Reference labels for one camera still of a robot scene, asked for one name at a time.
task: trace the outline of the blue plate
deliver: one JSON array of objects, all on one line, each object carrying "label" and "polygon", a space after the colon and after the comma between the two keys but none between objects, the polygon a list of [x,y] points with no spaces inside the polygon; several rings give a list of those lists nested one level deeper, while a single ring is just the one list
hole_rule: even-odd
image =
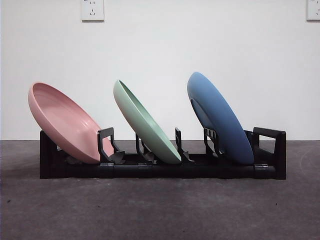
[{"label": "blue plate", "polygon": [[187,91],[193,110],[204,128],[215,130],[220,151],[240,164],[253,164],[247,136],[236,115],[216,87],[201,73],[191,75]]}]

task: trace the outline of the dish rack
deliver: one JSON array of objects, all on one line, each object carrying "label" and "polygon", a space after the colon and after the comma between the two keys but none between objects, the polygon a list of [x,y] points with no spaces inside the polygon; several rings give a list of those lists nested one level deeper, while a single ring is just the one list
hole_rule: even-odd
[{"label": "dish rack", "polygon": [[[219,136],[213,129],[203,129],[205,153],[183,150],[181,131],[175,129],[180,164],[167,164],[152,153],[138,135],[135,136],[136,153],[120,151],[115,144],[114,128],[99,130],[97,146],[100,163],[86,164],[74,159],[45,134],[40,132],[40,178],[253,178],[286,179],[286,132],[255,127],[244,131],[252,148],[254,163],[235,163],[220,152]],[[275,139],[274,152],[260,148],[260,136]],[[110,137],[114,154],[107,156],[103,139]]]}]

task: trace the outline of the wall outlet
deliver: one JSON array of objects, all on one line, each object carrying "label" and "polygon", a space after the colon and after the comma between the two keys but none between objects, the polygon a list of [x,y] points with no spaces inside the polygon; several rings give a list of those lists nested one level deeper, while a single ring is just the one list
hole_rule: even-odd
[{"label": "wall outlet", "polygon": [[104,21],[105,4],[104,0],[81,0],[82,21]]},{"label": "wall outlet", "polygon": [[307,0],[307,21],[320,21],[320,0]]}]

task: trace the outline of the plate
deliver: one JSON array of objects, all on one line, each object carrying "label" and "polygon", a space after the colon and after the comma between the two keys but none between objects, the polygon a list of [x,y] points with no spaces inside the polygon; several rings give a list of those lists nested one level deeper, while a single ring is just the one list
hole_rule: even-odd
[{"label": "plate", "polygon": [[237,163],[253,164],[254,154],[246,134],[216,87],[201,73],[195,72],[188,81],[187,91],[201,125],[217,132],[220,150]]},{"label": "plate", "polygon": [[[97,133],[101,128],[74,101],[54,87],[37,82],[29,90],[31,113],[48,137],[70,156],[87,164],[100,162]],[[103,139],[108,156],[114,148]]]},{"label": "plate", "polygon": [[145,145],[163,162],[179,164],[181,156],[175,146],[122,81],[115,82],[113,95],[124,118]]}]

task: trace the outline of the gray floor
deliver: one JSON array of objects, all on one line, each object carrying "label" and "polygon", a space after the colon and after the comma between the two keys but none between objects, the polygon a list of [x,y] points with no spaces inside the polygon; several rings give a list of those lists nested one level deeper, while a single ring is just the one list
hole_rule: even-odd
[{"label": "gray floor", "polygon": [[287,143],[287,180],[39,179],[39,142],[1,141],[1,239],[319,240],[320,141]]}]

